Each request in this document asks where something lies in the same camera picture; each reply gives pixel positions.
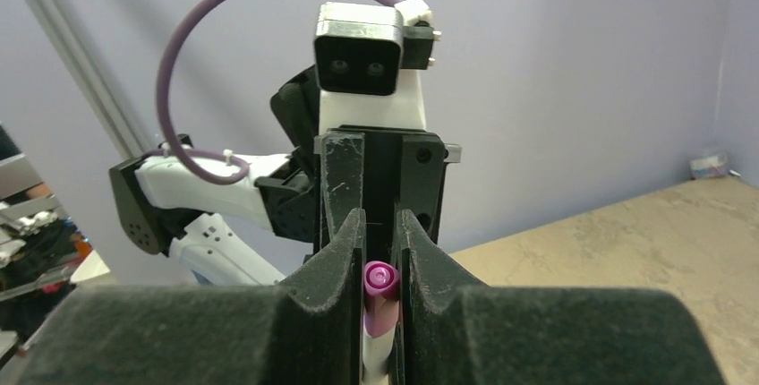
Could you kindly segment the pink pen cap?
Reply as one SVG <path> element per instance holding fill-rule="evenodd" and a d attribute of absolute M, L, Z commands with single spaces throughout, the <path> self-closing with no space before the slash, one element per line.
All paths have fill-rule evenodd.
<path fill-rule="evenodd" d="M 363 326 L 371 338 L 391 331 L 398 322 L 400 272 L 384 261 L 370 261 L 363 270 Z"/>

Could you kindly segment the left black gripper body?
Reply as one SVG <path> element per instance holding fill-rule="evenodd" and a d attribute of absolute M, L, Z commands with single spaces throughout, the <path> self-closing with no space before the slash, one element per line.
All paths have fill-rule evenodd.
<path fill-rule="evenodd" d="M 432 242 L 438 242 L 447 167 L 460 162 L 461 146 L 419 130 L 342 126 L 328 132 L 364 133 L 362 206 L 357 209 L 366 217 L 367 257 L 390 257 L 401 210 L 412 211 Z M 325 247 L 320 245 L 320 138 L 324 134 L 314 141 L 315 252 Z"/>

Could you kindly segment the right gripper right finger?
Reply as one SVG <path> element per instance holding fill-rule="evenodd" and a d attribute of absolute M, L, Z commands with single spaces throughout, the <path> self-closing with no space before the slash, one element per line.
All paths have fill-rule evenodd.
<path fill-rule="evenodd" d="M 396 217 L 397 384 L 722 384 L 694 315 L 636 287 L 490 286 Z"/>

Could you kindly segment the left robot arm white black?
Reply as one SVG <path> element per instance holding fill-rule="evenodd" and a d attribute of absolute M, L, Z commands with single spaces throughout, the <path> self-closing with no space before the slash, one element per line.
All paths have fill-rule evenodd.
<path fill-rule="evenodd" d="M 430 238 L 439 218 L 448 165 L 461 149 L 434 133 L 344 126 L 317 136 L 319 89 L 307 68 L 270 100 L 293 143 L 288 154 L 218 156 L 178 140 L 209 172 L 248 174 L 235 184 L 208 183 L 167 144 L 110 169 L 118 217 L 139 249 L 182 263 L 215 285 L 273 285 L 284 274 L 226 223 L 251 221 L 285 239 L 323 249 L 354 209 L 364 211 L 367 261 L 392 262 L 397 213 L 409 210 Z"/>

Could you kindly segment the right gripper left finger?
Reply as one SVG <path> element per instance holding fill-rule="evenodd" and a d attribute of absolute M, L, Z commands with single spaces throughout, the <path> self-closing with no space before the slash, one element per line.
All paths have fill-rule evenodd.
<path fill-rule="evenodd" d="M 357 384 L 365 214 L 274 286 L 75 290 L 21 384 Z"/>

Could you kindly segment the white pen brown tip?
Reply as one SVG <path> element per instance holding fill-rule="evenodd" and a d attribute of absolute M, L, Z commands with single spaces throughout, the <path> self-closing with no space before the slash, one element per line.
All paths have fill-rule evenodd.
<path fill-rule="evenodd" d="M 363 385 L 388 385 L 388 358 L 390 357 L 394 332 L 389 331 L 384 335 L 372 337 L 364 333 L 362 336 L 362 384 Z"/>

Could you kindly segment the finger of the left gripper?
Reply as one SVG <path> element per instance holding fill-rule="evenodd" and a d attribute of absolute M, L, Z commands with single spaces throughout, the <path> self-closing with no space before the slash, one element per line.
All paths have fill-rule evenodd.
<path fill-rule="evenodd" d="M 320 245 L 334 238 L 362 206 L 364 133 L 327 132 L 320 138 Z"/>

